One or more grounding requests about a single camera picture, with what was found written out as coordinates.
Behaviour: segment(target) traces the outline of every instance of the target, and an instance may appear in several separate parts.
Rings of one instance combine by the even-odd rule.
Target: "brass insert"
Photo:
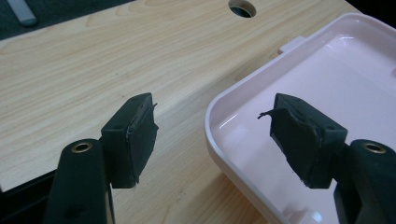
[[[92,148],[92,144],[89,142],[82,142],[82,143],[78,143],[76,145],[74,145],[72,147],[72,152],[74,153],[81,153],[81,152],[85,152],[88,151]]]
[[[383,147],[381,147],[377,144],[365,143],[365,144],[363,144],[363,147],[365,149],[367,149],[371,152],[377,153],[377,154],[384,154],[387,152]]]

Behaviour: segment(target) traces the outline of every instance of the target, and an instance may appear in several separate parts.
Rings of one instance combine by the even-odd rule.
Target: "clamp jaw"
[[[311,189],[337,181],[340,223],[396,223],[396,153],[370,140],[345,143],[347,129],[312,105],[278,93],[269,115],[271,137],[292,170]]]
[[[99,140],[71,143],[58,169],[1,192],[0,223],[115,223],[111,188],[139,182],[157,136],[154,106],[151,93],[129,99]]]

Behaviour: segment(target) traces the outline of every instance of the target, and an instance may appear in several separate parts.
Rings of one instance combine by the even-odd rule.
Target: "wooden table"
[[[160,130],[135,189],[113,191],[118,223],[265,223],[207,153],[210,101],[280,46],[357,11],[345,0],[137,0],[0,41],[0,184],[56,169],[62,149],[152,92]]]

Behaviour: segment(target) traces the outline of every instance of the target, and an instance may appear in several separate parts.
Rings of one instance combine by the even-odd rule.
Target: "white plastic tray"
[[[347,13],[218,95],[205,115],[209,153],[270,222],[338,223],[330,189],[309,189],[269,136],[277,92],[304,99],[348,129],[396,148],[396,30]]]

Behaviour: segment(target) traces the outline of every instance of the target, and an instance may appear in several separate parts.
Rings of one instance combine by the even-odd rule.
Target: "round hole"
[[[230,0],[228,7],[240,17],[252,18],[256,15],[256,8],[246,0]]]
[[[371,152],[374,152],[374,153],[383,154],[383,153],[386,153],[386,152],[387,152],[384,148],[382,148],[382,147],[379,146],[379,145],[375,145],[375,144],[371,144],[371,143],[366,143],[366,144],[364,144],[363,146],[364,146],[364,148],[366,148],[367,150],[369,150],[369,151],[371,151]]]
[[[92,144],[89,142],[79,143],[72,147],[72,152],[74,153],[81,153],[88,151],[92,148]]]

